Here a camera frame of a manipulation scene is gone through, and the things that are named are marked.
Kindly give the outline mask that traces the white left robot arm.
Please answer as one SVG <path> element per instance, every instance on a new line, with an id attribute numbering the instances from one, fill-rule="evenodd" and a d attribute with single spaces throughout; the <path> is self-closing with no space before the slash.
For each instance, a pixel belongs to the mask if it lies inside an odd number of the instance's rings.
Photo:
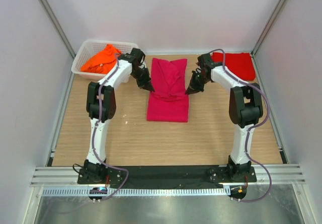
<path id="1" fill-rule="evenodd" d="M 140 89 L 154 92 L 145 54 L 138 48 L 130 53 L 117 53 L 116 65 L 98 82 L 88 85 L 86 111 L 91 123 L 90 147 L 78 183 L 100 184 L 107 180 L 106 139 L 110 121 L 116 113 L 115 92 L 121 83 L 132 76 Z"/>

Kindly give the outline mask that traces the magenta pink t-shirt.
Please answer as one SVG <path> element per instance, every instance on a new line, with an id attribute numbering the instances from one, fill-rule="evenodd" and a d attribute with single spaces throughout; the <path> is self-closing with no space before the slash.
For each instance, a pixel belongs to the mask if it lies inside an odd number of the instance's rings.
<path id="1" fill-rule="evenodd" d="M 187 59 L 153 58 L 151 82 L 154 92 L 149 95 L 148 121 L 186 123 L 189 118 L 189 96 L 185 94 Z"/>

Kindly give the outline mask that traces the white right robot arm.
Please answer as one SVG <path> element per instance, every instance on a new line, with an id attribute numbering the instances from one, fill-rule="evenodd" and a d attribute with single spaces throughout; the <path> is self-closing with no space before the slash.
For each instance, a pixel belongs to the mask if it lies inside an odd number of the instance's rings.
<path id="1" fill-rule="evenodd" d="M 208 82 L 218 83 L 229 92 L 228 114 L 235 129 L 224 173 L 231 181 L 241 182 L 251 172 L 251 160 L 247 154 L 255 125 L 263 116 L 262 91 L 258 84 L 247 83 L 232 73 L 225 66 L 225 55 L 223 62 L 214 62 L 209 53 L 202 54 L 197 58 L 197 65 L 185 94 L 203 92 Z"/>

